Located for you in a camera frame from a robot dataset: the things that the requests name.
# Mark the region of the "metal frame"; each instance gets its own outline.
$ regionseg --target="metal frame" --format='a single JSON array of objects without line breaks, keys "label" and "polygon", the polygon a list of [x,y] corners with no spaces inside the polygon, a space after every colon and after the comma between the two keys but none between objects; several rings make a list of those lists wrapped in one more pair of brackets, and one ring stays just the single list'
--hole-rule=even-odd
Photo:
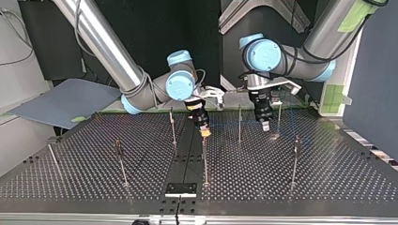
[{"label": "metal frame", "polygon": [[[293,0],[234,0],[219,18],[220,33],[225,35],[249,11],[258,7],[274,8],[288,23],[291,23],[293,5]],[[293,27],[302,33],[310,23],[301,7],[297,6]]]}]

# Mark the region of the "black backdrop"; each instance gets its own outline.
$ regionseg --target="black backdrop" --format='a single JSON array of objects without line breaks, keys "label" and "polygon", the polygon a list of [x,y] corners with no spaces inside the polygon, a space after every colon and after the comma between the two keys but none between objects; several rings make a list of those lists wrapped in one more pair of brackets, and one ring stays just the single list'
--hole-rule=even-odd
[{"label": "black backdrop", "polygon": [[[206,84],[220,85],[219,0],[97,0],[138,65],[152,78],[169,70],[166,57],[175,51],[191,52],[197,68],[207,71]],[[93,74],[81,70],[81,51],[71,25],[52,2],[20,2],[23,19],[46,80],[62,82],[84,77],[106,83],[109,74],[85,53]]]}]

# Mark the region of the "metal rod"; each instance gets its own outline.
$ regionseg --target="metal rod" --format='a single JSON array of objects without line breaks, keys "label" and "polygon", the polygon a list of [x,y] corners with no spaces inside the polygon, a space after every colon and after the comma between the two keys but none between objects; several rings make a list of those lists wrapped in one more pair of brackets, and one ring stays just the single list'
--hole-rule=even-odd
[{"label": "metal rod", "polygon": [[59,167],[58,159],[57,159],[56,156],[55,156],[55,152],[54,152],[54,150],[53,150],[53,147],[51,146],[50,143],[47,144],[47,146],[48,146],[49,149],[50,149],[51,156],[52,156],[52,158],[53,158],[53,161],[55,162],[56,169],[58,170],[59,175],[61,176],[61,180],[62,180],[62,182],[63,182],[63,181],[64,181],[64,178],[62,177],[61,168]]},{"label": "metal rod", "polygon": [[51,156],[53,157],[53,160],[54,160],[54,162],[55,162],[56,166],[59,166],[59,165],[58,165],[58,159],[56,159],[56,156],[55,156],[55,153],[54,153],[53,147],[51,146],[51,144],[50,144],[50,143],[49,143],[47,146],[48,146],[48,147],[49,147],[49,149],[50,149]]},{"label": "metal rod", "polygon": [[[74,26],[76,0],[54,2]],[[132,60],[94,0],[84,0],[80,4],[79,32],[122,92],[128,93],[142,82],[142,70]]]},{"label": "metal rod", "polygon": [[208,182],[208,174],[207,174],[207,139],[206,138],[203,138],[202,149],[203,149],[202,156],[203,156],[203,161],[205,164],[205,186],[208,186],[209,182]]},{"label": "metal rod", "polygon": [[170,123],[172,124],[172,131],[173,131],[173,145],[176,150],[176,129],[175,129],[175,121],[173,118],[173,107],[170,109]]},{"label": "metal rod", "polygon": [[122,149],[121,140],[119,138],[117,138],[115,140],[115,154],[116,154],[116,157],[119,159],[120,168],[121,168],[122,173],[123,173],[123,179],[124,179],[123,186],[128,187],[130,184],[129,184],[129,181],[127,180],[126,169],[125,169],[124,164],[123,164],[124,152],[123,152],[123,149]]},{"label": "metal rod", "polygon": [[242,141],[242,137],[241,137],[241,122],[242,122],[242,107],[239,105],[239,143]]},{"label": "metal rod", "polygon": [[129,185],[129,181],[127,180],[126,171],[125,171],[125,168],[124,168],[124,165],[123,165],[123,159],[120,159],[120,166],[122,168],[123,177],[124,177],[124,180],[125,180],[125,184],[124,185],[128,186]]},{"label": "metal rod", "polygon": [[278,130],[277,130],[278,136],[281,135],[281,115],[282,115],[282,104],[279,105],[279,111],[278,111]]},{"label": "metal rod", "polygon": [[301,152],[301,139],[299,136],[295,137],[295,142],[294,142],[294,152],[295,152],[295,163],[293,166],[293,174],[292,174],[292,184],[291,184],[291,190],[293,191],[293,188],[296,184],[296,172],[297,172],[297,166],[298,166],[298,160],[299,160],[299,154]]}]

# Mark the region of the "black cable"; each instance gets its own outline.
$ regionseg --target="black cable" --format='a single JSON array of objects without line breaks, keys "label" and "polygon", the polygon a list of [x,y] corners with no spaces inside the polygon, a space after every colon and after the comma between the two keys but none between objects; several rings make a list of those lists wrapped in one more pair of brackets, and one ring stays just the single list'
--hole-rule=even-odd
[{"label": "black cable", "polygon": [[389,0],[386,0],[384,3],[382,2],[377,2],[376,0],[363,0],[366,3],[369,3],[370,5],[373,5],[375,7],[384,7],[389,3]]},{"label": "black cable", "polygon": [[320,109],[318,103],[316,103],[316,101],[315,101],[315,98],[313,98],[313,96],[311,95],[310,91],[308,90],[307,85],[305,84],[305,81],[301,79],[301,83],[302,83],[302,86],[304,87],[304,91],[305,91],[305,92],[310,96],[310,98],[312,99],[312,102],[316,105],[316,107],[317,107],[318,109]]},{"label": "black cable", "polygon": [[371,17],[371,14],[367,15],[365,17],[365,19],[363,20],[362,24],[360,25],[360,27],[358,28],[357,32],[355,33],[355,35],[351,38],[351,40],[349,41],[349,43],[347,44],[347,46],[345,46],[345,48],[336,56],[333,56],[331,58],[321,58],[318,57],[316,55],[311,54],[306,48],[305,46],[302,46],[302,50],[307,53],[308,55],[310,55],[312,58],[316,59],[316,60],[320,60],[320,61],[324,61],[325,63],[328,63],[330,61],[333,61],[335,59],[338,59],[340,56],[342,56],[345,52],[348,51],[348,49],[352,46],[352,44],[354,43],[354,41],[357,39],[357,36],[360,34],[360,31],[362,30],[363,26],[366,24],[366,21],[369,20],[369,18]]},{"label": "black cable", "polygon": [[32,54],[33,54],[33,48],[30,50],[30,53],[29,53],[25,58],[22,58],[22,59],[13,61],[13,62],[2,63],[2,64],[0,64],[0,67],[1,67],[1,66],[7,66],[7,65],[12,65],[12,64],[21,63],[22,61],[25,61],[26,59],[28,59]]}]

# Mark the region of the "green tape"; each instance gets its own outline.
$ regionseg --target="green tape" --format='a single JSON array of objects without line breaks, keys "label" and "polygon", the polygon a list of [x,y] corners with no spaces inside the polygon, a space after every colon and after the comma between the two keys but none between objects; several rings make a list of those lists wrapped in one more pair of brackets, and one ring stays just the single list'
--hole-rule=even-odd
[{"label": "green tape", "polygon": [[4,112],[3,114],[0,114],[0,117],[7,117],[7,116],[11,116],[11,113],[8,112]]},{"label": "green tape", "polygon": [[323,99],[322,113],[338,113],[340,105],[343,103],[344,86],[328,84],[325,90],[325,96]]},{"label": "green tape", "polygon": [[[375,0],[376,2],[383,3],[386,0]],[[339,32],[352,32],[363,22],[368,14],[374,14],[378,9],[363,0],[357,0],[354,6],[350,9],[345,16],[342,24],[339,27]]]},{"label": "green tape", "polygon": [[85,120],[88,120],[89,118],[90,117],[78,116],[78,117],[76,117],[76,118],[74,118],[74,119],[72,119],[70,121],[73,122],[73,123],[80,123],[80,122],[83,122]]}]

